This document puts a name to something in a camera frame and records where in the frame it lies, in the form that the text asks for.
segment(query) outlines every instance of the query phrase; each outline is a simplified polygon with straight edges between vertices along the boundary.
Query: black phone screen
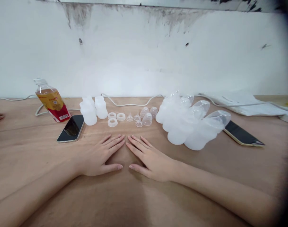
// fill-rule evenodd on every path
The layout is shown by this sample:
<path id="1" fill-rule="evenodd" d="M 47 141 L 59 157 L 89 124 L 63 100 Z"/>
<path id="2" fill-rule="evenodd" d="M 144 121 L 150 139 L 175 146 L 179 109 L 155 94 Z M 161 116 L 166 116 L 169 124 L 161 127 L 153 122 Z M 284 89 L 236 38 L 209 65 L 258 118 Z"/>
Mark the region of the black phone screen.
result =
<path id="1" fill-rule="evenodd" d="M 57 142 L 77 140 L 84 124 L 83 115 L 73 115 L 57 139 Z"/>
<path id="2" fill-rule="evenodd" d="M 253 135 L 242 129 L 240 126 L 230 121 L 225 129 L 230 132 L 234 137 L 236 137 L 240 142 L 245 144 L 255 144 L 255 145 L 265 145 Z"/>

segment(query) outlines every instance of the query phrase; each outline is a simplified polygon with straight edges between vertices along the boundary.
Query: white plastic ring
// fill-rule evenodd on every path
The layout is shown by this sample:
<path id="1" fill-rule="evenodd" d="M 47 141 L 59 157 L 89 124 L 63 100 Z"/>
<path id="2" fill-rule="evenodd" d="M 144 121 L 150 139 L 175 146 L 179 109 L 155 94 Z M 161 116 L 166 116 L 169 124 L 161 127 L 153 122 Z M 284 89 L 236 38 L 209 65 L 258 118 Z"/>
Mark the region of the white plastic ring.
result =
<path id="1" fill-rule="evenodd" d="M 124 121 L 126 119 L 126 116 L 124 113 L 118 113 L 118 115 L 116 116 L 117 120 L 119 121 Z"/>
<path id="2" fill-rule="evenodd" d="M 108 126 L 109 127 L 115 127 L 115 126 L 117 126 L 118 125 L 118 121 L 117 121 L 117 119 L 115 119 L 115 118 L 110 118 L 109 120 L 108 120 Z"/>
<path id="3" fill-rule="evenodd" d="M 108 119 L 110 119 L 110 118 L 116 118 L 116 113 L 114 113 L 114 112 L 109 113 Z"/>

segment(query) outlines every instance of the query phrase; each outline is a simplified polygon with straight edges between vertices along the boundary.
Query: wooden table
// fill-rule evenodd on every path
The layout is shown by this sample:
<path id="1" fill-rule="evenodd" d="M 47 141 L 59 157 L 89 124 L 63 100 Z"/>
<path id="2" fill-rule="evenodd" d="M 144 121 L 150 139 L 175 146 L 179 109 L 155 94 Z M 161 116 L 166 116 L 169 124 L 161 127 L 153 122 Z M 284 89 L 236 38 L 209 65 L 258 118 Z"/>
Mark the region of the wooden table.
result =
<path id="1" fill-rule="evenodd" d="M 145 104 L 149 98 L 113 98 L 117 104 Z M 65 99 L 69 108 L 79 108 L 80 98 Z M 105 98 L 108 112 L 126 116 L 141 107 L 116 107 Z M 159 108 L 162 98 L 148 107 Z M 124 134 L 147 138 L 170 157 L 280 197 L 288 172 L 288 123 L 277 117 L 245 117 L 232 113 L 232 120 L 263 141 L 265 148 L 240 146 L 221 132 L 201 151 L 175 146 L 155 120 L 138 128 L 119 122 L 110 128 L 107 120 L 85 126 L 79 141 L 58 144 L 66 123 L 56 123 L 49 114 L 36 117 L 38 99 L 0 101 L 0 199 L 37 179 L 80 149 L 95 144 L 105 135 Z M 210 112 L 218 110 L 211 106 Z M 139 160 L 123 146 L 109 163 L 124 168 L 97 177 L 80 176 L 51 198 L 24 226 L 247 226 L 228 210 L 182 185 L 150 180 L 128 166 Z"/>

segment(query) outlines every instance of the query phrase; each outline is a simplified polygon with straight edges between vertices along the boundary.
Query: plastic bottle part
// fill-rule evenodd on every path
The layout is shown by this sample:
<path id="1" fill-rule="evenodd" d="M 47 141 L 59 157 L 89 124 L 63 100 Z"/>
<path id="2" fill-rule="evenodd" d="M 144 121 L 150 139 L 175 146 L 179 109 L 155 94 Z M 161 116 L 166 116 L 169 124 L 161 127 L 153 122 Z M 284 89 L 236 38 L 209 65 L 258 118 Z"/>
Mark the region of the plastic bottle part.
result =
<path id="1" fill-rule="evenodd" d="M 114 113 L 114 112 L 109 113 L 108 119 L 110 119 L 110 118 L 116 118 L 116 113 Z"/>
<path id="2" fill-rule="evenodd" d="M 138 121 L 141 119 L 140 115 L 137 113 L 137 115 L 134 116 L 133 118 L 135 121 Z"/>
<path id="3" fill-rule="evenodd" d="M 86 125 L 94 125 L 97 123 L 97 116 L 93 109 L 93 106 L 89 102 L 81 102 L 81 114 L 84 117 L 84 122 Z"/>
<path id="4" fill-rule="evenodd" d="M 143 117 L 143 125 L 150 126 L 151 124 L 152 124 L 152 115 L 151 113 L 147 113 Z"/>
<path id="5" fill-rule="evenodd" d="M 126 116 L 124 113 L 118 113 L 118 115 L 116 116 L 116 119 L 118 121 L 124 121 L 126 119 Z"/>
<path id="6" fill-rule="evenodd" d="M 138 120 L 138 121 L 136 121 L 135 125 L 136 125 L 137 127 L 142 127 L 142 126 L 143 126 L 143 123 L 142 123 L 141 120 Z"/>
<path id="7" fill-rule="evenodd" d="M 106 109 L 106 102 L 104 101 L 103 96 L 95 97 L 95 107 L 97 109 L 97 116 L 99 119 L 105 119 L 108 116 L 108 112 Z"/>
<path id="8" fill-rule="evenodd" d="M 154 119 L 157 115 L 157 108 L 156 107 L 152 107 L 149 111 L 149 113 L 151 113 L 152 118 Z"/>
<path id="9" fill-rule="evenodd" d="M 140 117 L 143 118 L 147 113 L 149 113 L 149 109 L 148 107 L 144 107 L 140 113 Z"/>
<path id="10" fill-rule="evenodd" d="M 118 121 L 117 121 L 117 119 L 115 119 L 115 118 L 110 118 L 109 120 L 108 120 L 108 126 L 109 127 L 115 127 L 115 126 L 117 126 L 118 125 Z"/>
<path id="11" fill-rule="evenodd" d="M 185 146 L 191 150 L 201 150 L 210 141 L 216 138 L 231 119 L 230 113 L 218 110 L 203 120 L 195 128 L 185 141 Z"/>
<path id="12" fill-rule="evenodd" d="M 129 115 L 126 118 L 127 121 L 133 121 L 133 117 L 131 115 L 131 113 L 129 113 Z"/>
<path id="13" fill-rule="evenodd" d="M 83 100 L 83 102 L 89 102 L 92 105 L 95 114 L 97 115 L 97 110 L 96 110 L 95 103 L 94 103 L 94 100 L 92 99 L 92 97 L 91 96 L 84 96 L 84 97 L 82 97 L 82 100 Z"/>

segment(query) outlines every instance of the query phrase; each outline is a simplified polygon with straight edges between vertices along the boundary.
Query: beverage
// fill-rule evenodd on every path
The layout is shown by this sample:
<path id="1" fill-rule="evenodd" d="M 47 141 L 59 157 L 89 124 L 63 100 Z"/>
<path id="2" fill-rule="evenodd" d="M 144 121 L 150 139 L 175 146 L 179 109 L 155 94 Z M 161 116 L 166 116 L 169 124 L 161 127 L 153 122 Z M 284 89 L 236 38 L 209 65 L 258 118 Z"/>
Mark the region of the beverage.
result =
<path id="1" fill-rule="evenodd" d="M 58 90 L 47 84 L 45 79 L 34 79 L 38 85 L 36 95 L 56 122 L 70 119 L 71 114 L 62 100 Z"/>

